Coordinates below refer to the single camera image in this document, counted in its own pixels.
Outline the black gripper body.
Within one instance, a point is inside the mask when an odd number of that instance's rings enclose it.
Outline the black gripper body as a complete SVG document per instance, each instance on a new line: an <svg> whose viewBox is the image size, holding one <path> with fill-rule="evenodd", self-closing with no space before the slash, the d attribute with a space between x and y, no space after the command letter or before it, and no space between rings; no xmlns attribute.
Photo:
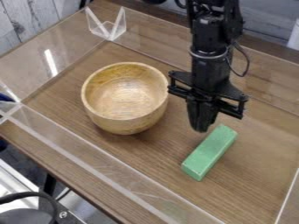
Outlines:
<svg viewBox="0 0 299 224"><path fill-rule="evenodd" d="M194 97L201 102L201 119L203 120L203 103L211 102L219 113L243 118L249 96L233 85L233 50L230 47L215 53L190 51L191 71L171 71L169 92L183 98Z"/></svg>

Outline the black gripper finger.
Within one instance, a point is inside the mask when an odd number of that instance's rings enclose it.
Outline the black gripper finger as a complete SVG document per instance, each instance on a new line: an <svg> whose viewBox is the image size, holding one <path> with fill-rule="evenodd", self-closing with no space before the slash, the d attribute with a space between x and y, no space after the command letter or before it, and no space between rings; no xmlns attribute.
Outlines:
<svg viewBox="0 0 299 224"><path fill-rule="evenodd" d="M202 103L194 97L187 98L187 110L191 127L202 132Z"/></svg>
<svg viewBox="0 0 299 224"><path fill-rule="evenodd" d="M203 103L203 122L202 122L203 131L207 131L210 126L215 123L218 113L219 113L218 106L211 102L205 102Z"/></svg>

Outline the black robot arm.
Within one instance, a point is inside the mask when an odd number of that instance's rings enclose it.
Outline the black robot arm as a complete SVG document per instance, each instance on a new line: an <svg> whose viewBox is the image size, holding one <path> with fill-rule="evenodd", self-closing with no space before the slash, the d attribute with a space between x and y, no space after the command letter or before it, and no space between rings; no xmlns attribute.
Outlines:
<svg viewBox="0 0 299 224"><path fill-rule="evenodd" d="M186 0L191 29L191 71L171 71L169 92L187 102L190 124L205 132L223 113L243 117L249 96L233 85L233 55L245 20L239 0Z"/></svg>

